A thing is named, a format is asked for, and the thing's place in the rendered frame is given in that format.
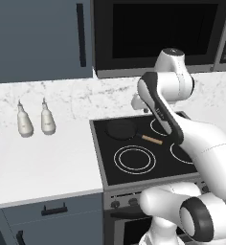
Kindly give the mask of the white bottle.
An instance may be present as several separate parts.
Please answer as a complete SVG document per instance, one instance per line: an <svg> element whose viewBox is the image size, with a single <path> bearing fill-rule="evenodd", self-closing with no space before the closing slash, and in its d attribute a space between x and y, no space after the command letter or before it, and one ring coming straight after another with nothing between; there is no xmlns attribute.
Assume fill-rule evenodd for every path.
<svg viewBox="0 0 226 245"><path fill-rule="evenodd" d="M47 102L42 102L41 130L45 135L53 135L56 132L56 123L52 112L49 110Z"/></svg>
<svg viewBox="0 0 226 245"><path fill-rule="evenodd" d="M17 104L17 126L18 132L23 138L29 138L34 134L34 127L28 113L24 110L21 102Z"/></svg>

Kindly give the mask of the oven door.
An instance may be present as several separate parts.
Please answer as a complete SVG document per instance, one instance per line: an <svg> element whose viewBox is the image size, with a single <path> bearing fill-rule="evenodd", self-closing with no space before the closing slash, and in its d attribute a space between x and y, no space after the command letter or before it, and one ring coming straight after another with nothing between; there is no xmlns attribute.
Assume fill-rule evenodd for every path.
<svg viewBox="0 0 226 245"><path fill-rule="evenodd" d="M112 212L142 212L139 208L121 208L105 211L104 220L104 245L138 245L142 236L148 231L152 217L141 219L112 218Z"/></svg>

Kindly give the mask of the black microwave oven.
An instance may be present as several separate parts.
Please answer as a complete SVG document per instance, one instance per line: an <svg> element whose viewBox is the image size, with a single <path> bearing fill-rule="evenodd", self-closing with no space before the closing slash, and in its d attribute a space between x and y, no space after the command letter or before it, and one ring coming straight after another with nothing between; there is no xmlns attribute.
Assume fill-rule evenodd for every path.
<svg viewBox="0 0 226 245"><path fill-rule="evenodd" d="M226 0L93 0L93 23L98 78L138 77L166 48L191 73L226 71Z"/></svg>

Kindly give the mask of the blue-grey cupboard door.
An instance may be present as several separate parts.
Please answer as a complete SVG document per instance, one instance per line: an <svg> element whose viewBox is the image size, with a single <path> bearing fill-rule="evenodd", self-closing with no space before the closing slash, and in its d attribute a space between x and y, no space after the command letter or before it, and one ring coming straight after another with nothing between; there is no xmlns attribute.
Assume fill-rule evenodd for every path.
<svg viewBox="0 0 226 245"><path fill-rule="evenodd" d="M95 212L60 222L0 227L7 245L19 245L18 231L23 231L26 245L103 245L101 220Z"/></svg>
<svg viewBox="0 0 226 245"><path fill-rule="evenodd" d="M86 67L80 67L77 3ZM90 0L0 0L0 83L91 78Z"/></svg>

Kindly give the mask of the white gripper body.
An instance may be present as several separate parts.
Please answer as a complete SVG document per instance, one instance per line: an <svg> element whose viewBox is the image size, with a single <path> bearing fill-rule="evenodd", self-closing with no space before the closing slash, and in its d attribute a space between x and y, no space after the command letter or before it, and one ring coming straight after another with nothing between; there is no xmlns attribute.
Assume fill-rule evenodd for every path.
<svg viewBox="0 0 226 245"><path fill-rule="evenodd" d="M138 94L133 95L131 106L134 110L143 110L145 113L148 112L147 105L141 100Z"/></svg>

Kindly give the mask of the black stove with hob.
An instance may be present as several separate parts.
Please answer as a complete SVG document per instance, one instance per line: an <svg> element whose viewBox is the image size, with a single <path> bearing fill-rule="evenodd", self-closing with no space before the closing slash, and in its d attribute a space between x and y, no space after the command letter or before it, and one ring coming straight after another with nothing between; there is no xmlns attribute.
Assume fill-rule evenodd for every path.
<svg viewBox="0 0 226 245"><path fill-rule="evenodd" d="M126 141L109 137L105 132L107 123L119 119L131 120L141 134L163 143L157 145L139 137ZM103 214L116 210L111 208L113 201L120 202L117 209L139 208L142 211L141 193L152 187L190 182L203 194L209 191L192 159L173 142L153 116L93 120L90 126L102 175ZM130 206L130 198L137 198L138 205ZM182 229L178 228L176 234L185 245L197 245Z"/></svg>

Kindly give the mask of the blue-grey lower cupboard door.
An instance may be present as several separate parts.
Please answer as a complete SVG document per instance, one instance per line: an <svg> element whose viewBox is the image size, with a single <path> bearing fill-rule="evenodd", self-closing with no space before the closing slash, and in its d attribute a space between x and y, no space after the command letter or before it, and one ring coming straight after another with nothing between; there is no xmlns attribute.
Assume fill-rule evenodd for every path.
<svg viewBox="0 0 226 245"><path fill-rule="evenodd" d="M18 231L23 231L26 245L103 245L101 220L95 212L60 222L0 227L7 245L19 245Z"/></svg>

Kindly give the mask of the blue-grey drawer front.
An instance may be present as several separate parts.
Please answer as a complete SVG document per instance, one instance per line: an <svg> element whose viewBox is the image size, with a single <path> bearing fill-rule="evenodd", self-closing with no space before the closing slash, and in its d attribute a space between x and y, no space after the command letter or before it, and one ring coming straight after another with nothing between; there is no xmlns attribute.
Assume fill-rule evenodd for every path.
<svg viewBox="0 0 226 245"><path fill-rule="evenodd" d="M65 206L68 208L68 212L47 216L41 215L44 205L46 206L46 209L49 210L60 208L63 206L63 203L65 203ZM60 222L75 216L83 216L84 214L89 214L91 212L102 212L101 193L0 208L0 224L7 223L11 227L39 222Z"/></svg>

